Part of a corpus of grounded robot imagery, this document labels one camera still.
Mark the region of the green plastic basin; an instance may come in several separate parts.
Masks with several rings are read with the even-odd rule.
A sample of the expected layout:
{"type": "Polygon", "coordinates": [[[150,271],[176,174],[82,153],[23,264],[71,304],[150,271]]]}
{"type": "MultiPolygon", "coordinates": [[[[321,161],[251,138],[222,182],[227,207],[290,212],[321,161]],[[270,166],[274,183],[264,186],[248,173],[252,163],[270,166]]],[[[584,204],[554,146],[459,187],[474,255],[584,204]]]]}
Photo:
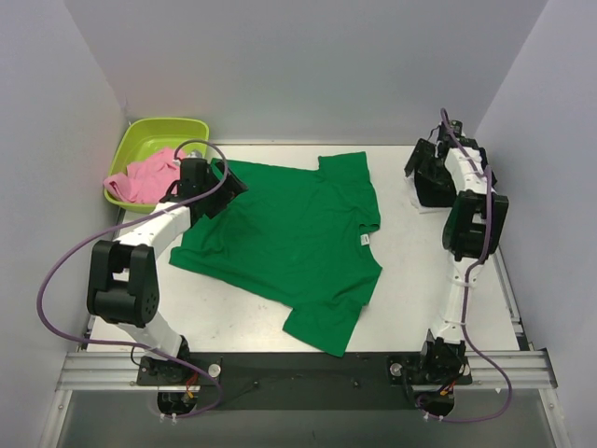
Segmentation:
{"type": "MultiPolygon", "coordinates": [[[[209,127],[203,121],[187,118],[139,119],[124,133],[108,176],[125,173],[126,167],[134,161],[143,161],[165,147],[174,150],[174,160],[179,163],[192,149],[206,154],[207,146],[199,140],[209,139],[209,127]]],[[[104,188],[105,198],[122,209],[138,214],[151,214],[156,204],[124,203],[115,199],[104,188]]]]}

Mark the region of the black t shirt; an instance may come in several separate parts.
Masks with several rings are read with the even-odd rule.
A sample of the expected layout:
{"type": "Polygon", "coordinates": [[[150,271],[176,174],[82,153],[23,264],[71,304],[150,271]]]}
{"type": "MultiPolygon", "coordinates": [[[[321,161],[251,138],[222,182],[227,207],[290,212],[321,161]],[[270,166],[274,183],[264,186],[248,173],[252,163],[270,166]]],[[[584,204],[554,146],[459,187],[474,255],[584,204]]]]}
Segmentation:
{"type": "Polygon", "coordinates": [[[428,178],[419,173],[414,176],[417,199],[428,208],[450,208],[456,199],[456,190],[449,176],[428,178]]]}

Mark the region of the green t shirt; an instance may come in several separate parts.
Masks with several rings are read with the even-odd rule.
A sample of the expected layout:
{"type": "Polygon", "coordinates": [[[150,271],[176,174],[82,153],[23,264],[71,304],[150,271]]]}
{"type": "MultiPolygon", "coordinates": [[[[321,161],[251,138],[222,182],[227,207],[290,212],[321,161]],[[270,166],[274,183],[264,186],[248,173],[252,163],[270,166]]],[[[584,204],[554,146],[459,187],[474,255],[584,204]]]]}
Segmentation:
{"type": "Polygon", "coordinates": [[[381,213],[366,154],[321,156],[315,170],[229,166],[248,191],[186,231],[171,265],[280,302],[286,333],[342,357],[382,273],[368,242],[381,213]]]}

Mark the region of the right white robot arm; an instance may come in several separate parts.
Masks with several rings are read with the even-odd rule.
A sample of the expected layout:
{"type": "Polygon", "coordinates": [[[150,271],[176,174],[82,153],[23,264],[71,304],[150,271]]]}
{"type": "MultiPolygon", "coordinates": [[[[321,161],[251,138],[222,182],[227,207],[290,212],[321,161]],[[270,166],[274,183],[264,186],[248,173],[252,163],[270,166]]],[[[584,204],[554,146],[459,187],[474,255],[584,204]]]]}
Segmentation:
{"type": "Polygon", "coordinates": [[[466,320],[472,289],[504,228],[509,199],[494,189],[486,152],[465,137],[463,123],[442,117],[437,140],[418,140],[404,168],[414,203],[447,209],[441,243],[450,262],[448,292],[428,330],[416,371],[429,382],[466,373],[466,320]]]}

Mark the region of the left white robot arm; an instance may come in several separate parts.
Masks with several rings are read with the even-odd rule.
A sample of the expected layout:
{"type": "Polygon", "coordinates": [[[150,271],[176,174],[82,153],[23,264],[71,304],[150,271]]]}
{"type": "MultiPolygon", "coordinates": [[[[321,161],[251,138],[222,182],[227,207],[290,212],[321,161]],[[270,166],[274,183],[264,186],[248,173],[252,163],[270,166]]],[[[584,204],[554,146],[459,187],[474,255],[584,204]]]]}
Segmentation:
{"type": "Polygon", "coordinates": [[[186,381],[191,361],[186,339],[159,313],[157,258],[202,217],[216,217],[247,191],[223,161],[184,159],[179,178],[166,189],[153,217],[92,249],[88,311],[142,344],[171,384],[186,381]]]}

